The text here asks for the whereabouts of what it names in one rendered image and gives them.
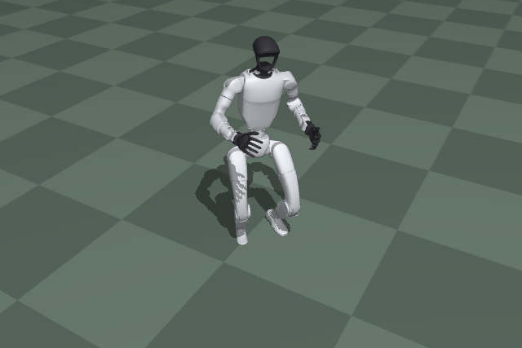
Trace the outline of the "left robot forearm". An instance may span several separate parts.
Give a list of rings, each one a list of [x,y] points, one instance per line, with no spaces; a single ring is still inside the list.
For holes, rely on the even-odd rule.
[[[300,102],[300,106],[295,108],[294,111],[293,111],[293,114],[294,114],[294,117],[296,118],[298,124],[299,124],[299,127],[301,127],[302,131],[305,132],[306,130],[306,127],[307,127],[307,123],[306,121],[310,121],[309,117],[307,116],[306,114],[306,110],[300,100],[300,98],[298,97],[299,99],[299,102]],[[313,124],[314,125],[314,124]]]

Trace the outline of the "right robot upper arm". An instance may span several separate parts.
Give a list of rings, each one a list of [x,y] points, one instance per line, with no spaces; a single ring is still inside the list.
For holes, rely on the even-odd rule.
[[[222,120],[228,121],[228,119],[225,117],[225,112],[229,109],[229,107],[232,104],[232,101],[234,100],[235,94],[238,94],[242,91],[244,86],[244,77],[243,76],[237,76],[237,77],[230,77],[225,81],[223,84],[223,90],[219,96],[219,99],[215,105],[215,112],[217,112]],[[211,115],[212,116],[212,115]]]

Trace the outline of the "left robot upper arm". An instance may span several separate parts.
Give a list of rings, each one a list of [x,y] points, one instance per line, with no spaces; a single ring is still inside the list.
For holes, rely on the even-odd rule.
[[[284,89],[288,101],[286,102],[288,109],[293,112],[295,108],[301,104],[298,99],[298,87],[297,82],[294,79],[293,74],[290,71],[280,72],[284,81]]]

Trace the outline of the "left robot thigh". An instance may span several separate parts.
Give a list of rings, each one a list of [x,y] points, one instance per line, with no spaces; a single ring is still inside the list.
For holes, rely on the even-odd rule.
[[[299,184],[290,150],[283,142],[275,140],[270,140],[269,147],[269,156],[274,161],[276,172],[285,194],[281,207],[288,215],[296,214],[300,206]]]

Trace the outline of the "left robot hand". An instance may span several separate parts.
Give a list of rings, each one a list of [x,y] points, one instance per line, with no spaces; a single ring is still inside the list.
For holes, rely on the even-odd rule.
[[[318,146],[318,143],[320,142],[320,127],[315,127],[311,121],[306,121],[307,127],[305,130],[305,134],[309,135],[309,138],[312,142],[312,148],[309,148],[310,150],[316,149],[316,146]]]

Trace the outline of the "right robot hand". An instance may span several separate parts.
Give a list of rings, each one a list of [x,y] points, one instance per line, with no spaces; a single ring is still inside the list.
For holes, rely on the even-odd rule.
[[[252,157],[255,157],[254,155],[252,155],[251,153],[249,153],[248,151],[246,151],[246,148],[251,150],[252,152],[255,152],[255,153],[259,153],[258,151],[254,150],[253,148],[249,147],[248,145],[251,145],[251,146],[254,146],[258,149],[261,149],[260,146],[254,144],[251,142],[251,140],[255,141],[255,142],[258,142],[258,143],[263,143],[262,141],[256,139],[256,138],[253,138],[253,137],[250,137],[249,135],[259,135],[258,132],[256,131],[251,131],[251,132],[247,132],[247,133],[241,133],[241,132],[236,132],[237,134],[235,135],[232,143],[237,145],[239,147],[240,150],[242,150],[245,154],[249,155],[249,156],[252,156]]]

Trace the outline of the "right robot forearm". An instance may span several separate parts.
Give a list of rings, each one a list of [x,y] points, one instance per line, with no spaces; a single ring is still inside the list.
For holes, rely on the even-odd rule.
[[[210,123],[218,134],[222,135],[227,141],[233,141],[237,131],[235,131],[227,121],[222,120],[217,112],[210,117]]]

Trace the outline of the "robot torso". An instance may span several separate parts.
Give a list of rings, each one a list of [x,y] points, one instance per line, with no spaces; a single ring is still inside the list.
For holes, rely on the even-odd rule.
[[[240,76],[244,77],[244,86],[242,91],[238,93],[237,107],[242,120],[248,128],[247,132],[256,131],[259,133],[259,135],[249,136],[263,142],[258,143],[251,140],[252,143],[260,146],[261,149],[248,145],[259,153],[252,152],[246,148],[246,151],[255,156],[252,157],[246,154],[246,158],[260,158],[270,153],[270,139],[265,130],[266,127],[272,124],[277,115],[284,81],[277,68],[268,71],[268,73],[272,72],[272,75],[266,79],[256,77],[253,73],[260,74],[257,70],[254,70],[252,73],[249,71],[250,69],[247,69],[240,74]]]

